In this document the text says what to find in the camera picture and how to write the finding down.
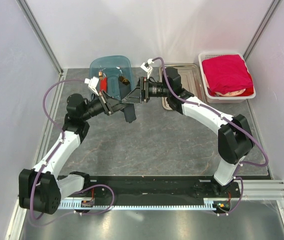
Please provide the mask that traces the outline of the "gold fork green handle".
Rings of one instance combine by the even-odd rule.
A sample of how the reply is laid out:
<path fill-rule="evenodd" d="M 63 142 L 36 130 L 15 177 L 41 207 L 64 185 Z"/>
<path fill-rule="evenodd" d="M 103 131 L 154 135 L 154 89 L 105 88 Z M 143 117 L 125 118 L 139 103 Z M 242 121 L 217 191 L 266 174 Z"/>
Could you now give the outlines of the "gold fork green handle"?
<path fill-rule="evenodd" d="M 122 83 L 126 86 L 130 85 L 130 81 L 122 74 L 118 77 L 118 80 L 119 80 L 120 83 Z"/>

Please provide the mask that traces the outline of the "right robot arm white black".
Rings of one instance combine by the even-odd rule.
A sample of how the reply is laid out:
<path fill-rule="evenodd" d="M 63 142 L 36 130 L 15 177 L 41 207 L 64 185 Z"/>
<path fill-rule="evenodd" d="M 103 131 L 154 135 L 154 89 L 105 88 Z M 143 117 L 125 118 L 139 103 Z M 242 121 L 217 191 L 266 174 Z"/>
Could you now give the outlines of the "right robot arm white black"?
<path fill-rule="evenodd" d="M 135 89 L 122 102 L 137 104 L 154 97 L 165 97 L 172 110 L 197 120 L 217 135 L 221 160 L 210 189 L 213 195 L 222 197 L 229 190 L 228 184 L 233 180 L 237 166 L 254 147 L 248 137 L 252 132 L 247 119 L 241 114 L 232 116 L 203 103 L 182 87 L 182 78 L 174 67 L 162 71 L 161 82 L 140 77 Z"/>

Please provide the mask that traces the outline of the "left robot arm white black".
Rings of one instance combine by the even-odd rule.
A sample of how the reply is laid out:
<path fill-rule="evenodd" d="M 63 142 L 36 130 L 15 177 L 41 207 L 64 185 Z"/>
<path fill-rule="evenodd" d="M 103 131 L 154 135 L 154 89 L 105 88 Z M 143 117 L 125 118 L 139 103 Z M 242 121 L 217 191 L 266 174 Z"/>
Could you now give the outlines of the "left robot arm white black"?
<path fill-rule="evenodd" d="M 70 155 L 82 144 L 89 131 L 88 120 L 101 113 L 111 115 L 128 106 L 118 99 L 100 92 L 89 101 L 79 93 L 67 99 L 67 113 L 62 132 L 53 147 L 32 169 L 23 169 L 18 177 L 19 206 L 42 214 L 54 214 L 61 200 L 79 194 L 81 197 L 91 193 L 90 176 L 73 171 L 59 178 L 60 171 Z"/>

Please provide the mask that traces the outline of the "red rolled napkin with cutlery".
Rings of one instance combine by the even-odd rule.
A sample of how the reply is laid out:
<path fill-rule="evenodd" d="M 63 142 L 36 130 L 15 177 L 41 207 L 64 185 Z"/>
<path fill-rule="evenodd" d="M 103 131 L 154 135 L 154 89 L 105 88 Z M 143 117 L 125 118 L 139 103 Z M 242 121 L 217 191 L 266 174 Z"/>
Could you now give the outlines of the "red rolled napkin with cutlery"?
<path fill-rule="evenodd" d="M 107 76 L 103 71 L 98 73 L 100 91 L 107 92 Z"/>

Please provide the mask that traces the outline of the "blue transparent plastic container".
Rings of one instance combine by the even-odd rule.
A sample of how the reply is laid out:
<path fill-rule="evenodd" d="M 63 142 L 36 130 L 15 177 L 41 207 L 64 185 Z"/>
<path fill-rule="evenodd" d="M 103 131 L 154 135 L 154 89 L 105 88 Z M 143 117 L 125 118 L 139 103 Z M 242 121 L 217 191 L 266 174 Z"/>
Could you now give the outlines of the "blue transparent plastic container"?
<path fill-rule="evenodd" d="M 99 77 L 98 73 L 103 73 L 103 78 L 107 79 L 107 94 L 118 100 L 120 97 L 119 81 L 120 76 L 130 81 L 132 91 L 136 86 L 130 60 L 122 55 L 105 56 L 95 59 L 89 68 L 89 78 Z"/>

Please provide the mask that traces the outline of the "stainless steel tray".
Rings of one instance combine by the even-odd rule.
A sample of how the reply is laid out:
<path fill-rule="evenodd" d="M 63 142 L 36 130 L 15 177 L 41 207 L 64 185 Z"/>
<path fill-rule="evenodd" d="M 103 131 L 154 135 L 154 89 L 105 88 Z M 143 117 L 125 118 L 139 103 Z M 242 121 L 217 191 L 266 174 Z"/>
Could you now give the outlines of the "stainless steel tray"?
<path fill-rule="evenodd" d="M 203 103 L 207 103 L 198 66 L 195 64 L 177 64 L 166 65 L 165 69 L 172 89 L 180 98 L 186 99 L 186 92 L 188 92 Z"/>

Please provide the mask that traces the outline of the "white plastic basket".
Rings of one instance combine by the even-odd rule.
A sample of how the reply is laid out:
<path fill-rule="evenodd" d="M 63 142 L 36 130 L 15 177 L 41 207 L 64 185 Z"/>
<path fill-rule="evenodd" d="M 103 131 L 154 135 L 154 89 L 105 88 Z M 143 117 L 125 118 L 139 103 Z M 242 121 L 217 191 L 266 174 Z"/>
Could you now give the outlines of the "white plastic basket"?
<path fill-rule="evenodd" d="M 206 94 L 207 102 L 210 104 L 221 104 L 221 103 L 241 103 L 242 101 L 246 99 L 252 99 L 256 96 L 256 91 L 254 88 L 255 93 L 251 96 L 234 96 L 234 97 L 223 97 L 223 96 L 211 96 L 208 92 L 207 89 L 207 84 L 204 80 L 204 72 L 202 68 L 202 61 L 222 55 L 232 55 L 232 54 L 239 54 L 242 59 L 244 60 L 243 56 L 240 53 L 237 52 L 223 52 L 223 53 L 212 53 L 212 52 L 202 52 L 199 54 L 199 65 L 200 65 L 200 71 L 201 71 L 201 76 L 202 76 L 202 81 L 203 81 L 203 86 L 204 86 L 204 91 Z"/>

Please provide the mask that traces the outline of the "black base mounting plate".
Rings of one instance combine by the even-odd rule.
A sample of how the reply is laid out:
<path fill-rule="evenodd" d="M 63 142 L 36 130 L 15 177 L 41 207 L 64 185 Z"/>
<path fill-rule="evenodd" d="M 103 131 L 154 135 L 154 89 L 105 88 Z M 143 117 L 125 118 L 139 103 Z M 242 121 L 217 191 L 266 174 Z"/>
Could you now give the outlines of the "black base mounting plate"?
<path fill-rule="evenodd" d="M 199 205 L 204 199 L 239 198 L 240 185 L 218 186 L 211 176 L 91 176 L 94 188 L 74 194 L 99 205 Z"/>

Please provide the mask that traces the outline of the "red folded cloth stack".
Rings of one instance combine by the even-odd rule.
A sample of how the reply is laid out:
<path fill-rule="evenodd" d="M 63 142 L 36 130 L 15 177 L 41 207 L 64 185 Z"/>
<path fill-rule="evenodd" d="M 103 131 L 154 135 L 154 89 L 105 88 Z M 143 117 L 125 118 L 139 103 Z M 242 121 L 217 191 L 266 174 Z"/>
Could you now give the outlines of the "red folded cloth stack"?
<path fill-rule="evenodd" d="M 252 76 L 239 54 L 205 59 L 202 68 L 211 96 L 248 97 L 255 93 Z"/>

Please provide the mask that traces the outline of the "aluminium frame rail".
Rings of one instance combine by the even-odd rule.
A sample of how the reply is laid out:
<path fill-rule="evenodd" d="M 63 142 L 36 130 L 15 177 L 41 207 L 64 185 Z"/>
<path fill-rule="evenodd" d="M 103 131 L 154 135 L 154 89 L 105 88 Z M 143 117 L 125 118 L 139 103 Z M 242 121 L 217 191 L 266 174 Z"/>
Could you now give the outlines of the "aluminium frame rail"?
<path fill-rule="evenodd" d="M 244 201 L 284 201 L 282 180 L 243 180 Z"/>

